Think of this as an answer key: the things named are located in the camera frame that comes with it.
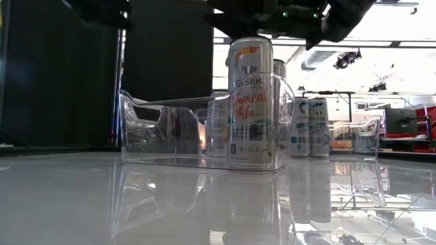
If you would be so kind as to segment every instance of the dark wall panel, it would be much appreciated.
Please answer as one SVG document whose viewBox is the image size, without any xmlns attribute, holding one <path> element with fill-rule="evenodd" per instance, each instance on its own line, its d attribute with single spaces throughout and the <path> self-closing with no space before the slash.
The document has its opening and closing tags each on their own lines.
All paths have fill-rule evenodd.
<svg viewBox="0 0 436 245">
<path fill-rule="evenodd" d="M 208 96 L 213 29 L 206 1 L 131 0 L 136 27 L 127 32 L 122 89 L 147 101 Z"/>
<path fill-rule="evenodd" d="M 30 146 L 107 142 L 116 30 L 88 28 L 60 0 L 13 0 L 2 132 Z"/>
</svg>

